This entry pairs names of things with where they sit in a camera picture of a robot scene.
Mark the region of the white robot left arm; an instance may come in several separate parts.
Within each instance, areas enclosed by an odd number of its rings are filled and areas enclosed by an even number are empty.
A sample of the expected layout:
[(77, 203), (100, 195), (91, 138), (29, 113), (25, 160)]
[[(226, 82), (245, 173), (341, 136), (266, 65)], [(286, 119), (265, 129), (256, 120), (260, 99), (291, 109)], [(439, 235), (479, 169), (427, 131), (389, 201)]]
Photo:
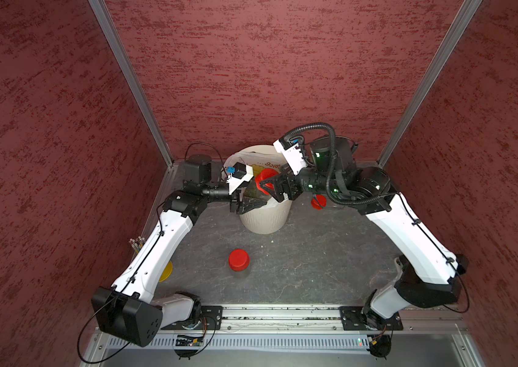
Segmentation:
[(209, 203), (227, 202), (233, 213), (243, 208), (242, 189), (254, 179), (251, 166), (241, 162), (226, 168), (227, 179), (213, 183), (212, 160), (195, 155), (186, 161), (186, 180), (157, 208), (157, 224), (128, 268), (109, 288), (92, 295), (98, 327), (139, 347), (147, 346), (158, 330), (171, 324), (198, 324), (199, 297), (177, 292), (153, 304), (154, 292), (174, 252)]

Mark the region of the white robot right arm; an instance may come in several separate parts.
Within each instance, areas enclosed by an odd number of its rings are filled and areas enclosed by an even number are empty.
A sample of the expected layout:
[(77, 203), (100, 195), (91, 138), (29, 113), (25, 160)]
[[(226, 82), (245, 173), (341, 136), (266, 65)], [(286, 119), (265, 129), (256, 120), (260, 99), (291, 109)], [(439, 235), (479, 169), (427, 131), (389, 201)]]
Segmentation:
[(306, 145), (301, 135), (274, 142), (286, 164), (281, 173), (259, 186), (276, 200), (314, 195), (316, 206), (335, 201), (356, 209), (379, 227), (401, 251), (395, 280), (368, 297), (361, 319), (371, 327), (396, 316), (409, 306), (422, 309), (458, 302), (467, 292), (461, 276), (468, 261), (448, 250), (416, 217), (404, 195), (379, 167), (360, 168), (353, 158), (357, 145), (338, 137), (335, 145), (322, 136)]

